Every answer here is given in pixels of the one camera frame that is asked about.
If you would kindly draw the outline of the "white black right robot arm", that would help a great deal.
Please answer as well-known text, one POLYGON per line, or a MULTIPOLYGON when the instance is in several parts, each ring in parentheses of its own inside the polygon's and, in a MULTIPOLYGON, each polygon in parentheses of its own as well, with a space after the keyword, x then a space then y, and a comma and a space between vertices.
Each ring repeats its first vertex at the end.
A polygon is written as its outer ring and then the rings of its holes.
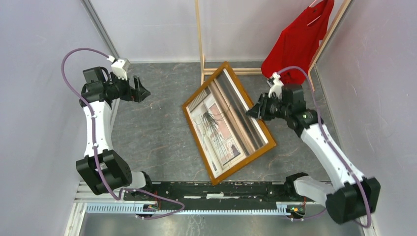
POLYGON ((379 181, 366 177, 334 143, 318 112, 306 107, 302 86, 284 85, 281 97, 261 94, 246 115, 263 121, 284 119, 312 150, 330 178, 331 184, 326 184, 304 172, 288 176, 284 187, 287 199, 296 201, 301 196, 311 199, 324 206, 337 224, 363 216, 371 222, 381 190, 379 181))

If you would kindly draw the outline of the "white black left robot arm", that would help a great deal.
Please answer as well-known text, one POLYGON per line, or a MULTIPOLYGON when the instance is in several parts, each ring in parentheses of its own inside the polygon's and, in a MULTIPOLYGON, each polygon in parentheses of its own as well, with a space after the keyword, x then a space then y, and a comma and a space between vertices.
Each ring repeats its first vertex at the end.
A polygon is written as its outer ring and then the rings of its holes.
POLYGON ((95 195, 128 187, 133 176, 127 162, 114 150, 111 141, 114 102, 119 100, 140 103, 150 96, 139 76, 129 80, 116 77, 104 67, 83 71, 85 84, 79 100, 87 120, 87 145, 84 158, 76 161, 76 170, 95 195))

